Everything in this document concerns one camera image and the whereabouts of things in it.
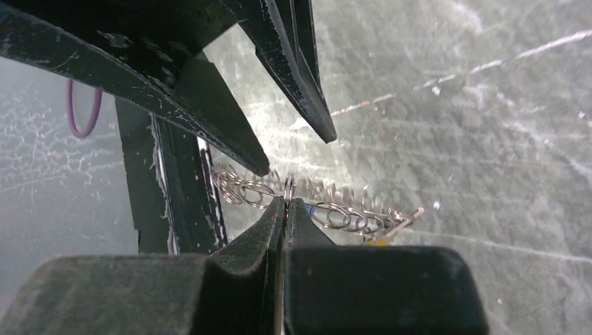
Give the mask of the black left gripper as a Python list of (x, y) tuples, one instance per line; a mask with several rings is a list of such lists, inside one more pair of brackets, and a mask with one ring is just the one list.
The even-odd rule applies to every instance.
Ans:
[(269, 172), (204, 48), (235, 24), (220, 1), (2, 1), (1, 55), (72, 78)]

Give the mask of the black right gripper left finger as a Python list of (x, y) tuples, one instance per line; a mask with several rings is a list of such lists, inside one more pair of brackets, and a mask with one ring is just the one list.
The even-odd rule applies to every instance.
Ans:
[(2, 334), (280, 334), (286, 204), (211, 254), (72, 256), (20, 288)]

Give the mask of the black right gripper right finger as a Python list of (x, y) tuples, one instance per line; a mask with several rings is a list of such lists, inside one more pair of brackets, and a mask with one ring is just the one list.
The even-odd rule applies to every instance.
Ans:
[(287, 334), (488, 334), (472, 273), (441, 246), (340, 246), (304, 202), (287, 208)]

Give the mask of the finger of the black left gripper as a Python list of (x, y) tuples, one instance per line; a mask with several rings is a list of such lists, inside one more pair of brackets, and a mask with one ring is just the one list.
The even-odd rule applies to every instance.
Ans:
[(336, 130), (320, 84), (312, 3), (236, 0), (222, 4), (300, 116), (324, 142), (335, 141)]

